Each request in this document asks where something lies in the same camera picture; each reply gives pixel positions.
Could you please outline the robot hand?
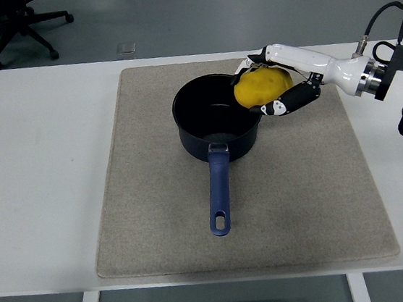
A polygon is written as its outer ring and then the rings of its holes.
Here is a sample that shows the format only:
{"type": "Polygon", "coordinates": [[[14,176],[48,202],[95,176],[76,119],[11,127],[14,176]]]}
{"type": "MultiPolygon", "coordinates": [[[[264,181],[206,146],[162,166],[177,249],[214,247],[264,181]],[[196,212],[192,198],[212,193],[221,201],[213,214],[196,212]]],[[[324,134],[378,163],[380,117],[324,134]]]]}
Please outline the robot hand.
{"type": "Polygon", "coordinates": [[[236,85],[243,74],[258,64],[276,65],[309,74],[306,81],[288,89],[279,98],[250,107],[251,112],[259,115],[283,116],[295,112],[319,98],[321,86],[328,83],[337,85],[350,96],[359,96],[364,92],[374,93],[370,89],[369,71],[374,64],[366,56],[337,59],[299,47],[269,45],[249,54],[242,61],[232,77],[231,84],[236,85]]]}

